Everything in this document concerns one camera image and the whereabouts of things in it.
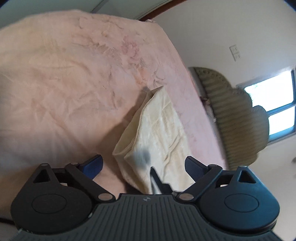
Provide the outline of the bright window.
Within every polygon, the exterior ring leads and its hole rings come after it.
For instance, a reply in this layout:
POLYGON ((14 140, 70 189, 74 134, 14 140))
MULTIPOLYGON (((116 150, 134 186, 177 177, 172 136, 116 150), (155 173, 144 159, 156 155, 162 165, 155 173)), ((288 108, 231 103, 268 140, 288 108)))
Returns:
POLYGON ((295 68, 236 85, 262 106, 269 121, 270 144, 295 135, 295 68))

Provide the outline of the brown wooden door frame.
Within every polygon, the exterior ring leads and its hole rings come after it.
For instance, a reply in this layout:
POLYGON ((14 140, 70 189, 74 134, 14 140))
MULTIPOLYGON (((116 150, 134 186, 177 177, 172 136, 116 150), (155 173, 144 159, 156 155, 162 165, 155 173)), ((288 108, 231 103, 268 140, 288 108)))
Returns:
POLYGON ((165 4, 162 4, 161 6, 158 6, 156 8, 154 8, 153 10, 151 10, 149 13, 144 14, 143 16, 141 16, 140 18, 138 18, 139 21, 145 22, 146 20, 152 20, 154 19, 156 16, 159 16, 160 14, 168 11, 169 9, 186 2, 186 0, 171 0, 168 1, 165 4))

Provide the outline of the pink bed sheet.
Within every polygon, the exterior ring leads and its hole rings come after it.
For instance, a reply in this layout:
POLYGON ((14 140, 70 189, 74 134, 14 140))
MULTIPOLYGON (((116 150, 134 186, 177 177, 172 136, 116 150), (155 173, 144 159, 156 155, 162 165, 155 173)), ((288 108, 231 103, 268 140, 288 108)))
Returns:
POLYGON ((146 94, 164 86, 191 154, 225 166, 191 74, 156 23, 82 11, 34 15, 1 29, 1 217, 41 163, 101 154, 96 181, 124 181, 112 152, 146 94))

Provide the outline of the cream white pants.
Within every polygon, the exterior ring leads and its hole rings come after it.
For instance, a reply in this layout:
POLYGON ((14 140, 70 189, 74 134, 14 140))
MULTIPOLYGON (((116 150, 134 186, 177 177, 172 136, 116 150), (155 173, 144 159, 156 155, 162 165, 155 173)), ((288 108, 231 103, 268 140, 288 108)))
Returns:
POLYGON ((184 191, 194 183, 185 171, 191 153, 182 122, 161 86, 147 93, 112 154, 129 185, 143 194, 155 194, 151 168, 173 190, 184 191))

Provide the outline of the white wall socket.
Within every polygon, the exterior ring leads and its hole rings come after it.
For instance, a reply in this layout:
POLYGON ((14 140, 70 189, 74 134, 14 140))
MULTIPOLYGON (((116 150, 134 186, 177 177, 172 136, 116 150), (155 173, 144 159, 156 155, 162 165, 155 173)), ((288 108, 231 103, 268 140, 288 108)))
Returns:
POLYGON ((241 58, 240 51, 238 50, 237 45, 232 45, 229 47, 229 49, 235 62, 241 58))

